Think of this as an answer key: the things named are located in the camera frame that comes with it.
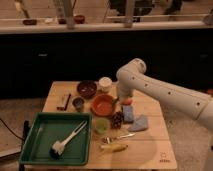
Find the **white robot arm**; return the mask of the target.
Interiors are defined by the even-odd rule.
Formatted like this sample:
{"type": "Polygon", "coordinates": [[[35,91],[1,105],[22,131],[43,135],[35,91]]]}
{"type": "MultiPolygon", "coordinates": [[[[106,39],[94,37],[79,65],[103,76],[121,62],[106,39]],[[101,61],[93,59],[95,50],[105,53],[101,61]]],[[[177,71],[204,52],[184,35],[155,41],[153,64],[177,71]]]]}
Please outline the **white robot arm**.
{"type": "Polygon", "coordinates": [[[213,130],[213,97],[195,90],[145,75],[146,64],[135,58],[117,70],[117,96],[125,99],[138,90],[182,111],[209,130],[213,130]]]}

